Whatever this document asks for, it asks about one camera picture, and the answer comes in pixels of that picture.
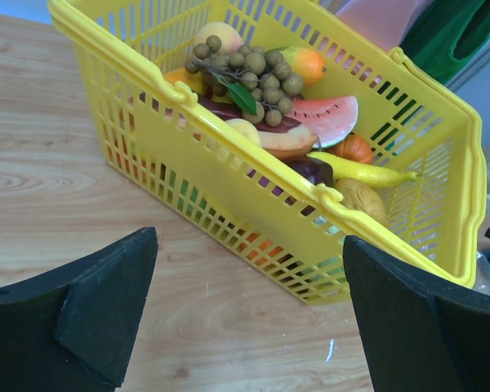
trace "watermelon slice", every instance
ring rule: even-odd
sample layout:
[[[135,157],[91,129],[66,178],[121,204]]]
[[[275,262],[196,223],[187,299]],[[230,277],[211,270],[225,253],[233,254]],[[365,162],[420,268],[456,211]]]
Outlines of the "watermelon slice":
[[[354,129],[358,121],[358,100],[355,96],[339,96],[328,100],[294,100],[287,114],[305,124],[318,135],[314,148],[337,145]]]

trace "green leaf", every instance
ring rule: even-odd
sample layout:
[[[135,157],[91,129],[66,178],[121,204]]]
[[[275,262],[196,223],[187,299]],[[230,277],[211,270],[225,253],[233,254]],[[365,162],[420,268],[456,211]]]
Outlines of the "green leaf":
[[[230,84],[227,86],[227,91],[230,94],[232,100],[243,111],[256,116],[256,100],[252,96],[251,92],[243,87],[241,84]]]

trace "potato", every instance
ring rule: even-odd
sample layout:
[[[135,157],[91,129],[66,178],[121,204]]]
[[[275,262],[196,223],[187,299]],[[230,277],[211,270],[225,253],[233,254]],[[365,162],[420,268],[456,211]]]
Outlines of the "potato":
[[[343,195],[343,204],[350,210],[363,211],[382,225],[386,225],[388,216],[385,205],[374,189],[354,178],[342,178],[334,186]]]

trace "longan bunch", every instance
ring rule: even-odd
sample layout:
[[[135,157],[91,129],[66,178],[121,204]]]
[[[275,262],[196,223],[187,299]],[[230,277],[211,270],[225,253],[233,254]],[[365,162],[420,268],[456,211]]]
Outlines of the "longan bunch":
[[[185,62],[185,69],[190,74],[202,72],[204,81],[217,96],[226,93],[221,80],[241,84],[256,101],[256,116],[243,111],[243,118],[253,124],[265,120],[267,125],[277,127],[283,115],[292,110],[290,97],[301,93],[303,77],[292,72],[279,51],[265,54],[263,47],[245,44],[230,56],[224,56],[217,53],[220,48],[220,38],[209,36],[205,43],[194,47],[195,58]]]

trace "wood surface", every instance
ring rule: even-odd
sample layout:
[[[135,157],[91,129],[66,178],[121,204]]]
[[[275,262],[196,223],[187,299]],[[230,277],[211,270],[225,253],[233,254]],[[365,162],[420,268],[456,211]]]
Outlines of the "wood surface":
[[[0,16],[0,286],[142,226],[160,250],[122,392],[372,390],[351,303],[300,303],[108,167],[70,41]]]

